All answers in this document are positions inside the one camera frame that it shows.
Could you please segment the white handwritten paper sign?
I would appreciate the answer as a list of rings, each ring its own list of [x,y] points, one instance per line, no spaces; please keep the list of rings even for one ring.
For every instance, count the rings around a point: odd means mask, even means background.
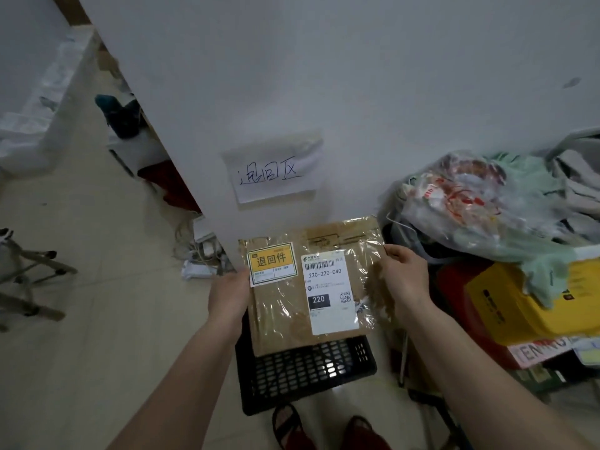
[[[247,204],[319,189],[323,148],[323,135],[313,131],[231,149],[221,158],[237,202]]]

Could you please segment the person's right forearm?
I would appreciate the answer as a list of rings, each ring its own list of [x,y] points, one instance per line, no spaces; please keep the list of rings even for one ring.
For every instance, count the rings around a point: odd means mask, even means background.
[[[595,450],[428,295],[397,299],[396,306],[398,319],[475,450]]]

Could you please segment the white box with red letters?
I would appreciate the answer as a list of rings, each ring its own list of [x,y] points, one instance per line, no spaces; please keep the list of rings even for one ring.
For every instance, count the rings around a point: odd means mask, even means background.
[[[586,367],[600,368],[600,336],[561,337],[506,347],[520,370],[532,368],[569,351]]]

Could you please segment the red cloth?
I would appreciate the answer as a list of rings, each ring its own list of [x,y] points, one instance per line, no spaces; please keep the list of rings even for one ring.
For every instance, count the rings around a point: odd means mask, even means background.
[[[161,188],[164,191],[162,199],[170,206],[202,213],[171,160],[143,167],[137,172],[137,176]]]

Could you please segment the yellow cardboard box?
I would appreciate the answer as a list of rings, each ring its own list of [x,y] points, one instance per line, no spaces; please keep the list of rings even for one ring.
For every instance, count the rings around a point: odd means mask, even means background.
[[[570,265],[567,287],[554,297],[551,308],[524,293],[523,286],[521,270],[495,263],[464,287],[495,343],[513,346],[600,335],[600,258]]]

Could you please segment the dark teal bag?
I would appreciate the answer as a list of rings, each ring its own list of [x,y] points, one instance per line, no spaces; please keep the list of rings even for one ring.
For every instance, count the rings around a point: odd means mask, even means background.
[[[94,101],[118,138],[127,140],[139,134],[141,109],[137,99],[122,105],[113,95],[98,94]]]

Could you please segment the person's sandalled foot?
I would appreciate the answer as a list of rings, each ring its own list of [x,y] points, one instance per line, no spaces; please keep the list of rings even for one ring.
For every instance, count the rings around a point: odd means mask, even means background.
[[[340,450],[392,450],[366,418],[354,415],[342,435]]]
[[[301,417],[292,404],[281,404],[274,408],[272,430],[281,450],[305,450],[307,436]]]

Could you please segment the person's right sandalled foot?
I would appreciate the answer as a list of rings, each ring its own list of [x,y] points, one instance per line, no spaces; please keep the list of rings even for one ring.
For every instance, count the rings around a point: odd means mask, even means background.
[[[342,435],[340,450],[392,450],[366,418],[354,415]]]

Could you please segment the folding metal stool frame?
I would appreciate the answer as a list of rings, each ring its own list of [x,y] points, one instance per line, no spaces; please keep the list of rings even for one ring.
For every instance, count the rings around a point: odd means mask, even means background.
[[[14,231],[0,228],[0,314],[7,313],[24,318],[43,318],[60,322],[63,311],[35,302],[34,288],[51,279],[77,275],[79,271],[57,261],[57,252],[24,249],[13,239]],[[51,274],[32,280],[29,272],[43,266]]]

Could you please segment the black plastic crate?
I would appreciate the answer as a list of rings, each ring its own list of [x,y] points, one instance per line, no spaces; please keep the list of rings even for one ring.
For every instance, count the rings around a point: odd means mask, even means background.
[[[378,370],[365,336],[256,357],[247,312],[235,355],[242,410],[246,416],[373,376]]]

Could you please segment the person's left forearm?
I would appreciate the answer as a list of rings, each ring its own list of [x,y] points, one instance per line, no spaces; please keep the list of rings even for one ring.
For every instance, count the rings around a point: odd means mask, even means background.
[[[201,450],[243,314],[211,311],[107,450]]]

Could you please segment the brown cardboard parcel with labels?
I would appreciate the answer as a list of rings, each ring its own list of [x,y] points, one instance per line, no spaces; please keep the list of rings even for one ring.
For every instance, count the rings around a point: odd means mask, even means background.
[[[266,356],[393,327],[375,216],[238,241],[250,270],[252,350]]]

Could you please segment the clear plastic bag with clothes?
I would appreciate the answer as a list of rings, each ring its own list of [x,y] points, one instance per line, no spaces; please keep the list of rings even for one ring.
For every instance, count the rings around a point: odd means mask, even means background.
[[[454,151],[398,182],[387,215],[401,240],[497,262],[571,262],[574,249],[562,221],[570,210],[544,160]]]

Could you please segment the person's left hand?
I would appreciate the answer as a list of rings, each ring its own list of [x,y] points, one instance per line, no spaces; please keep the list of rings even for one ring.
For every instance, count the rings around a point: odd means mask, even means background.
[[[237,340],[243,329],[243,316],[250,302],[249,297],[231,294],[230,273],[214,277],[208,297],[208,322],[219,331]]]

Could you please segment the grey garment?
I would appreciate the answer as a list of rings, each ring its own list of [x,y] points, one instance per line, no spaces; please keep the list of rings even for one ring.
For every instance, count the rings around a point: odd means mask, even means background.
[[[600,243],[600,127],[569,134],[546,160],[573,212],[564,225],[590,243]]]

